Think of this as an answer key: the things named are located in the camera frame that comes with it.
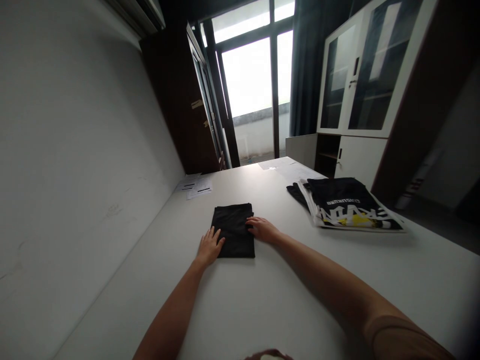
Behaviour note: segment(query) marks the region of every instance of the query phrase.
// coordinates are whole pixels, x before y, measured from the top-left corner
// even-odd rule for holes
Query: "dark curtain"
[[[325,39],[368,0],[296,0],[290,136],[317,132]]]

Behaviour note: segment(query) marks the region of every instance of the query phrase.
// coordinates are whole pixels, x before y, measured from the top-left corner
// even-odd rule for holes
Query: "table surface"
[[[344,266],[454,355],[478,302],[480,257],[402,218],[408,233],[314,227],[287,180],[258,164],[212,174],[213,192],[174,192],[55,359],[131,359],[194,259],[214,208],[251,203]],[[205,272],[180,359],[243,359],[277,348],[294,359],[348,359],[350,340],[279,253],[255,240],[255,259],[218,259]]]

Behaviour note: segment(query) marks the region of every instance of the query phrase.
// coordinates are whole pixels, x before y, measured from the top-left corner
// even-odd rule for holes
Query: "cabinet handle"
[[[359,68],[360,57],[357,57],[355,60],[355,69],[353,69],[353,76],[357,75],[357,69]]]

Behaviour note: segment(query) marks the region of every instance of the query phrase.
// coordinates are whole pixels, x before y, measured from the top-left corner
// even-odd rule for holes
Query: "floor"
[[[283,158],[284,156],[286,156],[285,150],[280,150],[280,157]],[[256,157],[247,158],[247,159],[240,159],[240,166],[261,163],[262,161],[273,160],[273,159],[275,159],[275,154],[271,152],[262,156],[256,156]]]
[[[441,205],[416,196],[406,210],[394,211],[480,256],[480,227],[456,217]]]

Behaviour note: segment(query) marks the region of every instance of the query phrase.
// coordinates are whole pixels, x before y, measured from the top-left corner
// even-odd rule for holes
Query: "brown wardrobe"
[[[140,48],[185,172],[225,169],[207,65],[190,26],[167,26],[142,39]]]

